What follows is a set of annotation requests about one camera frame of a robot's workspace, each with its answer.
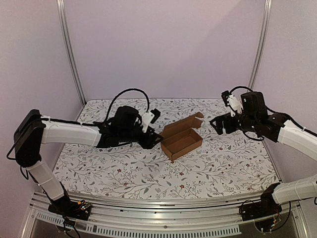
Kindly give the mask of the brown cardboard box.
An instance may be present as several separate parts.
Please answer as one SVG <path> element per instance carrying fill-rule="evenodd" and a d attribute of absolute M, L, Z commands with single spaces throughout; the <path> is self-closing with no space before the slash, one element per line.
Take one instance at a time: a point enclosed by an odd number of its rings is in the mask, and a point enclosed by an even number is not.
<path fill-rule="evenodd" d="M 204 115 L 197 112 L 179 121 L 168 124 L 160 135 L 163 137 L 161 149 L 174 161 L 202 145 L 203 139 L 194 131 L 201 127 Z"/>

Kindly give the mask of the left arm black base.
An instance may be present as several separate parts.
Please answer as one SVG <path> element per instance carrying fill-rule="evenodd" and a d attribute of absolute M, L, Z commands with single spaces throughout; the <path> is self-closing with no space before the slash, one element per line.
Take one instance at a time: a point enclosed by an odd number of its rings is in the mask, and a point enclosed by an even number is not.
<path fill-rule="evenodd" d="M 58 200 L 53 200 L 48 208 L 48 211 L 64 215 L 66 217 L 87 221 L 92 209 L 92 203 L 81 200 L 71 201 L 68 197 L 62 197 Z"/>

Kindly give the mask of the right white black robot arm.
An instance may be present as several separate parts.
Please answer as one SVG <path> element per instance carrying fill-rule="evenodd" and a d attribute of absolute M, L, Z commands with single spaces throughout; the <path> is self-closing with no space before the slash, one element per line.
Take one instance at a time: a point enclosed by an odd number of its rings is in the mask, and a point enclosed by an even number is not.
<path fill-rule="evenodd" d="M 240 99 L 230 91 L 223 92 L 221 96 L 230 111 L 210 120 L 217 134 L 231 134 L 238 130 L 252 132 L 256 134 L 257 141 L 267 138 L 292 147 L 313 160 L 317 159 L 317 135 L 300 126 L 288 114 L 270 110 L 261 92 L 247 92 Z M 275 204 L 305 200 L 316 195 L 316 175 L 289 183 L 275 183 L 262 193 L 256 212 L 267 216 L 275 209 Z"/>

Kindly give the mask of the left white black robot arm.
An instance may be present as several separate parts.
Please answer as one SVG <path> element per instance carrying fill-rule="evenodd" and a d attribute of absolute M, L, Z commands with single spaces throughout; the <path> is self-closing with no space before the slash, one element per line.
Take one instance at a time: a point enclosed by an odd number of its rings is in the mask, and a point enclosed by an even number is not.
<path fill-rule="evenodd" d="M 54 201 L 55 208 L 63 215 L 70 215 L 73 203 L 67 192 L 55 178 L 47 164 L 42 161 L 40 148 L 43 144 L 66 143 L 87 145 L 96 148 L 114 148 L 136 142 L 143 149 L 152 149 L 163 137 L 150 126 L 160 117 L 157 109 L 143 115 L 130 106 L 119 107 L 114 117 L 103 122 L 82 123 L 52 119 L 31 110 L 15 131 L 14 144 L 7 158 L 14 153 L 14 160 L 35 179 Z"/>

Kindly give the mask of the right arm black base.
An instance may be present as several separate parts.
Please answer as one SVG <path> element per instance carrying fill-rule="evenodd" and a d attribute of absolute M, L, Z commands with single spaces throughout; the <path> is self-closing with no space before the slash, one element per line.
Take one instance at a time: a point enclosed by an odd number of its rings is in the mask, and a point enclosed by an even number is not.
<path fill-rule="evenodd" d="M 281 211 L 281 205 L 275 203 L 272 198 L 261 199 L 258 202 L 248 199 L 239 206 L 239 214 L 243 221 L 274 215 Z"/>

